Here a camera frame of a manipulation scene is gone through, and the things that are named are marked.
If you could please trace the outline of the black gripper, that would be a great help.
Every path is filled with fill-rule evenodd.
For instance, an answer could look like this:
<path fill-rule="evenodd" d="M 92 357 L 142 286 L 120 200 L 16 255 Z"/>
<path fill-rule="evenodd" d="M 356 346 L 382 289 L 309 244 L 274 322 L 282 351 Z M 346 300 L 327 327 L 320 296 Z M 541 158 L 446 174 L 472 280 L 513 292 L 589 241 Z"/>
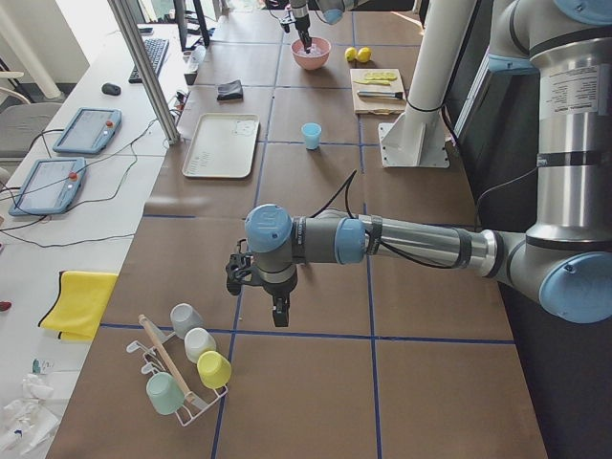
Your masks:
<path fill-rule="evenodd" d="M 306 53 L 310 53 L 313 49 L 312 38 L 309 34 L 310 25 L 308 16 L 302 16 L 295 20 L 295 28 Z"/>
<path fill-rule="evenodd" d="M 291 307 L 291 294 L 273 293 L 272 317 L 275 327 L 288 327 Z"/>

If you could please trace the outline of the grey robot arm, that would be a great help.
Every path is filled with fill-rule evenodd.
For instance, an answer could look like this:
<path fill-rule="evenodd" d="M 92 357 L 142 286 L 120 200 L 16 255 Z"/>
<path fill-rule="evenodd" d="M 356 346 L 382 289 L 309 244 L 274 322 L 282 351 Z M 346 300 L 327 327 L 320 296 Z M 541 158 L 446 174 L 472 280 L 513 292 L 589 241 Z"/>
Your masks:
<path fill-rule="evenodd" d="M 307 0 L 290 0 L 291 11 L 295 19 L 295 28 L 304 51 L 308 54 L 312 47 L 312 38 L 309 34 L 311 26 Z M 316 1 L 318 9 L 322 12 L 325 22 L 334 25 L 340 21 L 346 11 L 351 11 L 361 4 L 357 0 L 320 0 Z"/>
<path fill-rule="evenodd" d="M 289 323 L 303 263 L 396 255 L 436 269 L 472 268 L 575 323 L 611 315 L 611 5 L 497 1 L 489 67 L 539 74 L 535 223 L 525 232 L 459 228 L 324 209 L 311 217 L 254 208 L 226 267 L 227 287 L 259 286 L 273 322 Z"/>

